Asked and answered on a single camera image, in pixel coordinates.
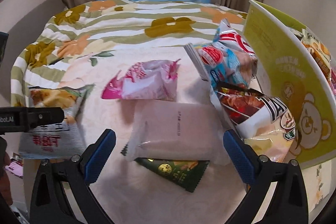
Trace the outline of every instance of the headboard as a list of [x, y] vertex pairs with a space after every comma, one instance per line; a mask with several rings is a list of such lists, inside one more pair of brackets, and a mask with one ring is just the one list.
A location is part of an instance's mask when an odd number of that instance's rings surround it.
[[11, 68], [19, 54], [34, 43], [44, 29], [46, 22], [65, 8], [62, 0], [46, 0], [25, 15], [8, 32], [4, 59], [0, 67], [0, 93], [11, 101]]

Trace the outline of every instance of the bear illustration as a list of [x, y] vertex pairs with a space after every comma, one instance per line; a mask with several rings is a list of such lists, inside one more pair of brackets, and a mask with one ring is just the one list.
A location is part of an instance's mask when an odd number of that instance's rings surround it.
[[308, 93], [305, 96], [300, 120], [297, 128], [301, 133], [293, 141], [290, 153], [294, 158], [301, 153], [302, 149], [315, 147], [320, 140], [326, 140], [331, 134], [331, 125], [327, 120], [323, 120], [317, 108], [314, 105], [314, 97]]

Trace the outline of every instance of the floral bedspread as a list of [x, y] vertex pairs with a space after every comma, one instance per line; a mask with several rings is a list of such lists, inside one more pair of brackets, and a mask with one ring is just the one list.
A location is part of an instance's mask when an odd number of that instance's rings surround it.
[[66, 10], [17, 58], [11, 104], [26, 105], [29, 85], [60, 87], [76, 62], [96, 66], [113, 50], [209, 42], [221, 19], [242, 31], [245, 16], [223, 6], [171, 1], [94, 1]]
[[[17, 58], [11, 104], [25, 106], [31, 85], [89, 86], [91, 93], [77, 117], [86, 143], [94, 143], [106, 128], [117, 135], [100, 178], [91, 185], [112, 220], [120, 224], [224, 223], [245, 195], [233, 165], [210, 164], [191, 194], [135, 162], [126, 162], [120, 151], [132, 131], [135, 101], [102, 100], [100, 95], [119, 70], [125, 72], [136, 62], [180, 59], [176, 101], [210, 104], [208, 84], [179, 46], [212, 41], [223, 18], [240, 32], [245, 16], [212, 4], [128, 0], [95, 1], [66, 10], [52, 17], [37, 41]], [[29, 168], [31, 162], [25, 162], [24, 168], [29, 169], [24, 174], [25, 187], [32, 187], [38, 164]], [[305, 172], [311, 211], [329, 192], [331, 163]], [[263, 216], [267, 203], [263, 207], [256, 219]]]

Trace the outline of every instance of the plastic wrapper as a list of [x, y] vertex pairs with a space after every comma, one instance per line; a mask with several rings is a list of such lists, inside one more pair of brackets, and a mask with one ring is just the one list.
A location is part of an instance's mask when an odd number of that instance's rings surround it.
[[324, 46], [316, 37], [310, 34], [307, 30], [302, 30], [303, 38], [302, 44], [310, 52], [311, 56], [320, 67], [323, 75], [330, 84], [331, 81], [331, 55], [326, 46]]
[[43, 89], [30, 88], [30, 107], [60, 107], [64, 111], [62, 123], [39, 126], [21, 134], [19, 152], [28, 159], [55, 159], [81, 155], [86, 149], [76, 115], [86, 88]]
[[220, 23], [212, 43], [193, 48], [196, 53], [191, 46], [186, 46], [185, 50], [201, 77], [201, 67], [205, 68], [213, 87], [220, 82], [248, 87], [256, 75], [257, 58], [253, 50], [227, 20]]
[[295, 121], [278, 97], [264, 96], [253, 90], [217, 87], [225, 112], [245, 144], [258, 155], [282, 162], [295, 138]]
[[331, 81], [330, 88], [333, 94], [336, 96], [336, 60], [331, 57]]
[[211, 105], [139, 100], [126, 159], [211, 160], [226, 165], [223, 127]]
[[308, 30], [302, 29], [302, 33], [298, 30], [288, 27], [289, 30], [301, 41], [301, 43], [306, 47], [309, 51], [323, 75], [327, 79], [331, 90], [336, 92], [335, 86], [332, 85], [332, 80], [335, 80], [335, 72], [332, 75], [332, 67], [331, 67], [331, 54], [327, 47], [320, 42], [313, 34], [311, 34]]
[[[126, 151], [127, 145], [121, 153], [125, 156]], [[209, 164], [208, 160], [181, 161], [136, 158], [135, 161], [190, 193], [194, 192]]]
[[178, 61], [139, 62], [120, 79], [119, 71], [105, 87], [101, 98], [173, 100], [177, 89]]

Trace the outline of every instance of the person's hand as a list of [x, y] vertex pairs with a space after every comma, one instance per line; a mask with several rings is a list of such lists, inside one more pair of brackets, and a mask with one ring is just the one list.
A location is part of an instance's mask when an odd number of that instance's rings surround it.
[[[8, 154], [5, 154], [4, 159], [5, 165], [11, 164], [11, 159], [9, 158]], [[11, 195], [11, 188], [9, 184], [9, 178], [7, 173], [4, 171], [4, 174], [2, 177], [0, 177], [0, 194], [3, 196], [3, 198], [6, 200], [8, 205], [13, 204], [12, 195]]]

